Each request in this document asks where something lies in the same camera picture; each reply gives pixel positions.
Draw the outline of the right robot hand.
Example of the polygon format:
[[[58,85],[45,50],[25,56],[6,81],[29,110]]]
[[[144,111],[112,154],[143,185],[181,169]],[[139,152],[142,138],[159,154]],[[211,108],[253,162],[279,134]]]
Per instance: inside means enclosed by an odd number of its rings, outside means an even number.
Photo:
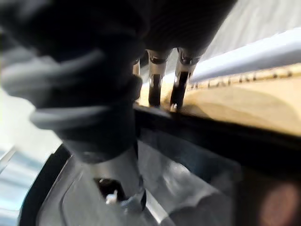
[[[3,89],[31,102],[31,121],[53,131],[90,169],[120,187],[105,195],[142,212],[146,194],[137,166],[133,105],[142,79],[133,73],[149,55],[149,104],[160,104],[166,63],[178,50],[170,98],[180,110],[190,76],[233,0],[3,0],[4,32],[34,54],[1,73]]]

